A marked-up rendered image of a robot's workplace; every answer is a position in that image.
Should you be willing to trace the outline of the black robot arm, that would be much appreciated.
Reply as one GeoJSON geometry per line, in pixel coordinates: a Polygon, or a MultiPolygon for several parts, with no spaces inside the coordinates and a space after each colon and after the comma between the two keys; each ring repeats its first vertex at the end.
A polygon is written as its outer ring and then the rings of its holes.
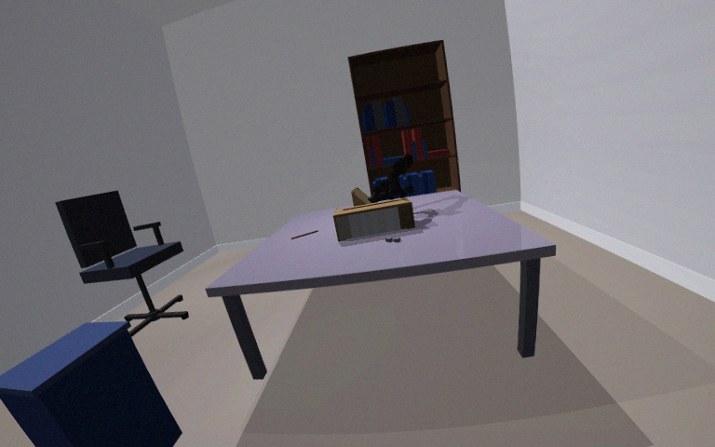
{"type": "Polygon", "coordinates": [[[389,193],[389,189],[391,192],[390,188],[390,180],[393,179],[399,179],[400,175],[404,175],[406,173],[407,168],[409,168],[413,163],[413,156],[410,154],[403,154],[403,156],[399,159],[394,164],[394,168],[392,170],[388,171],[388,178],[387,180],[381,181],[381,183],[378,183],[376,187],[373,189],[374,193],[371,195],[371,197],[368,198],[368,200],[371,203],[376,203],[380,200],[379,194],[382,192],[387,192],[389,193]],[[376,190],[375,190],[376,189],[376,190]]]}

